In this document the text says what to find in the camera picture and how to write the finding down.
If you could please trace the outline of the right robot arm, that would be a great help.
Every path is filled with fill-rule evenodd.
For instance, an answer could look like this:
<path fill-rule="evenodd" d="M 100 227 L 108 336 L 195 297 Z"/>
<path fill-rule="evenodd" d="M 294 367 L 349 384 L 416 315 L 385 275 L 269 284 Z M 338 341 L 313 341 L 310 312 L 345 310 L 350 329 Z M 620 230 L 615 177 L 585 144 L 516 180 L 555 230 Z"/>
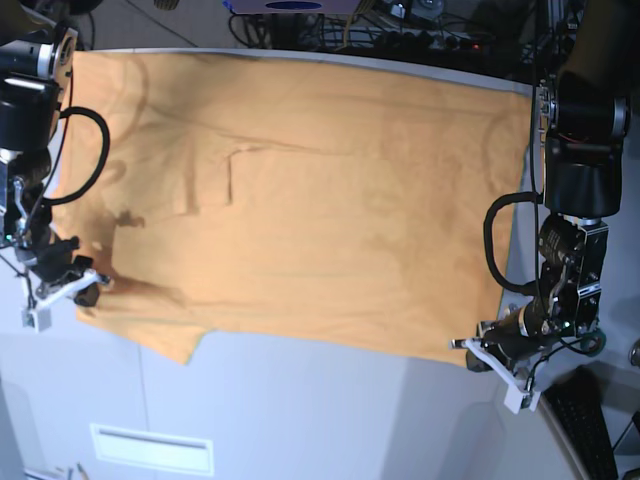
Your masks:
<path fill-rule="evenodd" d="M 76 236 L 62 239 L 52 227 L 52 209 L 78 200 L 106 165 L 110 132 L 97 112 L 65 106 L 73 92 L 72 57 L 78 34 L 19 9 L 1 16 L 1 246 L 14 251 L 25 296 L 22 323 L 36 332 L 51 326 L 52 306 L 70 299 L 93 307 L 109 276 L 79 252 Z M 75 192 L 49 199 L 46 191 L 59 166 L 49 144 L 59 121 L 78 115 L 99 127 L 97 165 Z"/>

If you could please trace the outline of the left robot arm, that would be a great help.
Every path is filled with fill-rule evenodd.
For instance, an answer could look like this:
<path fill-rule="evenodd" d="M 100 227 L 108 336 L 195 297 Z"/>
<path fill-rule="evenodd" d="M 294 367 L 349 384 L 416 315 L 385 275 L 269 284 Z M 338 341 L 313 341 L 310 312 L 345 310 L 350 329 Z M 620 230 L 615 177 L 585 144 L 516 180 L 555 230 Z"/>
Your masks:
<path fill-rule="evenodd" d="M 467 366 L 492 371 L 506 384 L 505 406 L 534 410 L 539 366 L 569 349 L 594 356 L 604 347 L 598 330 L 601 274 L 607 251 L 607 218 L 622 198 L 622 155 L 632 108 L 631 49 L 639 36 L 635 1 L 589 1 L 575 43 L 559 71 L 534 89 L 529 156 L 531 187 L 496 199 L 483 223 L 489 272 L 505 290 L 528 303 L 502 319 L 485 321 L 468 339 L 451 342 L 466 351 Z M 546 208 L 536 218 L 531 282 L 516 284 L 494 257 L 493 223 L 504 207 Z"/>

